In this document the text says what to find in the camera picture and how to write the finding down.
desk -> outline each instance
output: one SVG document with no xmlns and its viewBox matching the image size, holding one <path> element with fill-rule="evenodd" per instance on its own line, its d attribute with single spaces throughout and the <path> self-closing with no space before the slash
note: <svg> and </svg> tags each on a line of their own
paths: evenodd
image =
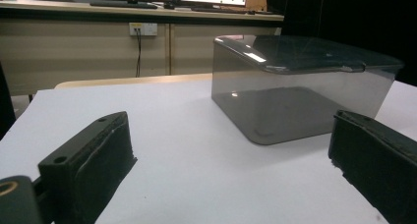
<svg viewBox="0 0 417 224">
<path fill-rule="evenodd" d="M 147 78 L 128 78 L 128 79 L 108 79 L 108 80 L 92 80 L 92 81 L 73 81 L 61 83 L 55 88 L 72 88 L 96 85 L 112 85 L 112 84 L 167 84 L 167 83 L 181 83 L 193 81 L 207 81 L 211 80 L 212 74 L 194 74 L 194 75 L 175 75 L 162 77 L 147 77 Z"/>
<path fill-rule="evenodd" d="M 143 36 L 141 77 L 211 72 L 212 41 L 225 34 L 274 34 L 283 16 L 0 1 L 0 61 L 12 95 L 68 81 L 131 78 L 139 55 L 128 23 L 157 23 Z"/>
<path fill-rule="evenodd" d="M 40 91 L 0 141 L 0 177 L 37 163 L 93 120 L 127 111 L 138 163 L 97 223 L 387 223 L 328 159 L 330 134 L 250 143 L 210 80 Z M 395 82 L 377 119 L 417 139 L 417 88 Z"/>
</svg>

black plastic block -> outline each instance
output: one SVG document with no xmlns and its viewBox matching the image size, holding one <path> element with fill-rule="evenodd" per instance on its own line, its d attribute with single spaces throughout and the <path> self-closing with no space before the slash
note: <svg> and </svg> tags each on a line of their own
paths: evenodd
<svg viewBox="0 0 417 224">
<path fill-rule="evenodd" d="M 0 223 L 44 223 L 29 177 L 15 176 L 0 180 Z"/>
<path fill-rule="evenodd" d="M 389 223 L 417 223 L 417 142 L 359 114 L 334 118 L 332 163 Z"/>
<path fill-rule="evenodd" d="M 94 223 L 136 161 L 126 112 L 94 121 L 49 154 L 38 167 L 55 223 Z"/>
</svg>

black chair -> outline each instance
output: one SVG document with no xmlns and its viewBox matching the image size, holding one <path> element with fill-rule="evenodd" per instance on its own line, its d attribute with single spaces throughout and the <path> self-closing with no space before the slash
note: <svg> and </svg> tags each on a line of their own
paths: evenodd
<svg viewBox="0 0 417 224">
<path fill-rule="evenodd" d="M 12 98 L 0 63 L 0 140 L 16 121 Z"/>
</svg>

keyboard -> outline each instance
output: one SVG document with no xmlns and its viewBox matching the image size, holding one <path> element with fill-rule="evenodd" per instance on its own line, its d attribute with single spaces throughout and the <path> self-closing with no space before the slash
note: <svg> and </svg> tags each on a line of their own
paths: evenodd
<svg viewBox="0 0 417 224">
<path fill-rule="evenodd" d="M 216 8 L 202 8 L 202 7 L 192 7 L 191 10 L 196 11 L 196 12 L 223 13 L 223 14 L 246 14 L 248 13 L 247 11 L 216 9 Z"/>
<path fill-rule="evenodd" d="M 157 9 L 157 6 L 148 4 L 145 2 L 140 2 L 138 4 L 129 4 L 129 3 L 112 3 L 112 2 L 105 2 L 105 1 L 94 1 L 89 3 L 91 6 L 99 6 L 99 7 L 116 7 L 116 8 L 134 8 L 134 9 Z"/>
</svg>

transparent plastic box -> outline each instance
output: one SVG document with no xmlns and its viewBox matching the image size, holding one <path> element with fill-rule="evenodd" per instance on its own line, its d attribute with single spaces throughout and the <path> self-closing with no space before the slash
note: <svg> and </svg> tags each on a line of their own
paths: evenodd
<svg viewBox="0 0 417 224">
<path fill-rule="evenodd" d="M 403 64 L 315 37 L 228 35 L 214 39 L 211 98 L 252 142 L 330 133 L 333 115 L 377 115 Z"/>
</svg>

